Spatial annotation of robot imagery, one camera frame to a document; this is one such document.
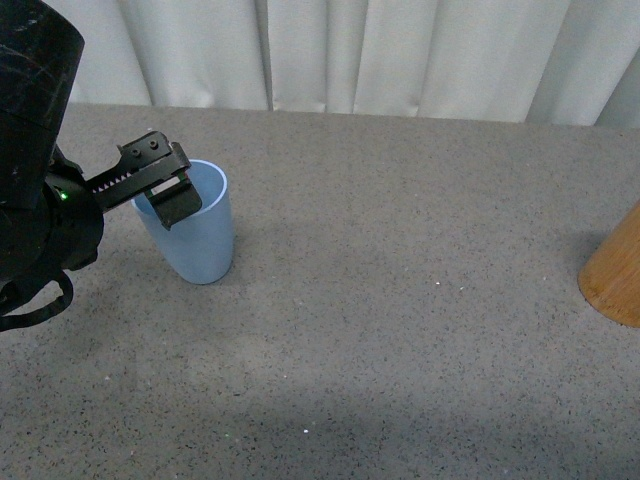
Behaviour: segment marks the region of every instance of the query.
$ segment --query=gray countertop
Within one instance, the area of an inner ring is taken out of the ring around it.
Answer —
[[[148,129],[229,177],[186,283],[130,205],[59,317],[0,335],[0,477],[640,478],[640,330],[576,276],[640,132],[69,107],[92,176]]]

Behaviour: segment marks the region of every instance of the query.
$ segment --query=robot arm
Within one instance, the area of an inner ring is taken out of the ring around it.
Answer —
[[[56,145],[84,40],[40,0],[0,0],[0,331],[44,322],[73,299],[64,270],[97,259],[103,214],[144,193],[165,228],[201,200],[178,143],[150,132],[117,165],[85,180]],[[62,295],[8,315],[50,282]]]

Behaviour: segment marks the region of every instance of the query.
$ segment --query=table surface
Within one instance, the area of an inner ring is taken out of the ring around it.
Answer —
[[[578,271],[640,132],[71,105],[90,177],[149,129],[229,178],[195,286],[130,205],[74,303],[0,336],[0,477],[640,478],[640,330]]]

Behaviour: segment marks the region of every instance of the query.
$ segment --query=white curtain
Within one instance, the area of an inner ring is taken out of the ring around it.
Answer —
[[[640,127],[638,0],[45,0],[72,101]]]

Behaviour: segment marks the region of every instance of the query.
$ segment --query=wooden cylinder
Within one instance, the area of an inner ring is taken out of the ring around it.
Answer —
[[[640,327],[640,202],[591,256],[578,284],[605,317]]]

